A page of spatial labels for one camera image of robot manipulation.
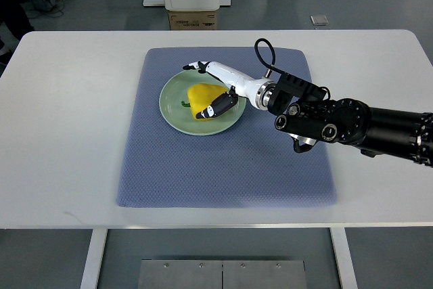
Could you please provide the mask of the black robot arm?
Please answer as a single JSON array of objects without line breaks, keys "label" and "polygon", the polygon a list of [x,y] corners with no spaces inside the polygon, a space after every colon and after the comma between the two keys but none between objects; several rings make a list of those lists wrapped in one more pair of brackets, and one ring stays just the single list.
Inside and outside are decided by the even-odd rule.
[{"label": "black robot arm", "polygon": [[318,87],[273,65],[261,79],[218,62],[185,66],[208,74],[228,86],[198,118],[214,118],[228,111],[239,97],[275,115],[275,128],[287,133],[296,153],[308,152],[318,141],[360,149],[368,157],[381,154],[432,166],[432,113],[372,108],[350,98],[331,99]]}]

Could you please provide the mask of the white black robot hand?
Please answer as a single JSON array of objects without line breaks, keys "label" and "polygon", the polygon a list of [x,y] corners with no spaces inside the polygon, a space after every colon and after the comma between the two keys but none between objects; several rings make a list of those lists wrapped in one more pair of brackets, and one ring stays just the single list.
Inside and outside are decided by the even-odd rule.
[{"label": "white black robot hand", "polygon": [[237,96],[247,98],[259,110],[266,110],[271,90],[275,87],[271,79],[266,77],[255,79],[219,62],[193,62],[185,65],[183,69],[208,73],[228,88],[234,87],[236,93],[229,91],[219,95],[209,106],[195,115],[198,120],[216,118],[226,113],[237,104]]}]

